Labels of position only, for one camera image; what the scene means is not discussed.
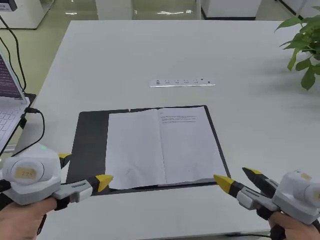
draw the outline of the table surface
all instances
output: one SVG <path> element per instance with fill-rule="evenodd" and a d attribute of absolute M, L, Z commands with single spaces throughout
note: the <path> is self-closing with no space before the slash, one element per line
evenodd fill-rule
<path fill-rule="evenodd" d="M 242 167 L 279 181 L 320 168 L 320 91 L 300 87 L 291 50 L 297 28 L 271 21 L 73 21 L 34 104 L 42 144 L 72 150 L 81 111 L 207 105 L 231 176 Z M 149 80 L 211 78 L 215 87 L 149 88 Z M 18 149 L 36 140 L 29 116 Z M 95 196 L 48 215 L 40 240 L 135 240 L 256 232 L 255 211 L 218 186 Z"/>

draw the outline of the laptop screen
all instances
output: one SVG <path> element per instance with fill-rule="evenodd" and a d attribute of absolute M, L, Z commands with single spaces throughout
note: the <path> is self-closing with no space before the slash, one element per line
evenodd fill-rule
<path fill-rule="evenodd" d="M 0 97 L 21 99 L 15 80 L 11 76 L 3 57 L 0 54 Z"/>

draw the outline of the laptop keyboard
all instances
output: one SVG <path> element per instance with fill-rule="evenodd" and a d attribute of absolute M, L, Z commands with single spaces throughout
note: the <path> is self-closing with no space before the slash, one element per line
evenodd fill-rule
<path fill-rule="evenodd" d="M 25 106 L 16 107 L 11 110 L 1 110 L 0 109 L 0 140 L 4 137 L 6 131 L 9 129 L 11 123 L 16 118 Z"/>

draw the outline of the black folder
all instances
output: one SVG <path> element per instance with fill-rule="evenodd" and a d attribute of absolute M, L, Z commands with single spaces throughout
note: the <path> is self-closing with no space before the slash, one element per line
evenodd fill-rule
<path fill-rule="evenodd" d="M 195 105 L 195 106 L 175 106 L 172 108 L 198 108 L 204 107 L 209 124 L 212 129 L 217 147 L 223 161 L 223 165 L 227 175 L 230 177 L 230 172 L 227 167 L 227 163 L 224 154 L 221 149 L 221 145 L 218 140 L 217 133 L 215 131 L 214 124 L 212 122 L 208 107 L 206 105 Z M 141 112 L 150 109 L 161 109 L 163 107 L 155 108 L 137 108 L 137 109 L 122 109 L 122 110 L 106 110 L 106 111 L 84 111 L 79 114 L 78 123 L 76 127 L 72 156 L 69 159 L 69 169 L 66 178 L 66 183 L 73 183 L 81 181 L 83 179 L 105 174 L 106 171 L 106 150 L 108 140 L 108 124 L 109 115 L 118 113 L 134 113 Z M 163 189 L 176 189 L 176 188 L 187 188 L 197 186 L 208 186 L 215 185 L 214 179 L 200 180 L 195 182 L 185 182 L 168 185 L 152 185 L 135 187 L 132 189 L 112 189 L 106 188 L 104 191 L 97 193 L 97 195 L 106 194 L 121 194 L 121 193 L 133 193 L 133 192 L 144 192 L 154 191 Z"/>

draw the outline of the paper sheet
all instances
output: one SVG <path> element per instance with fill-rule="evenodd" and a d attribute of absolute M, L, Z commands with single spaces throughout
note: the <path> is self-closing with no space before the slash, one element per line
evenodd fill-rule
<path fill-rule="evenodd" d="M 226 176 L 204 107 L 158 111 L 167 184 Z"/>
<path fill-rule="evenodd" d="M 110 114 L 105 173 L 113 189 L 165 184 L 156 109 Z"/>

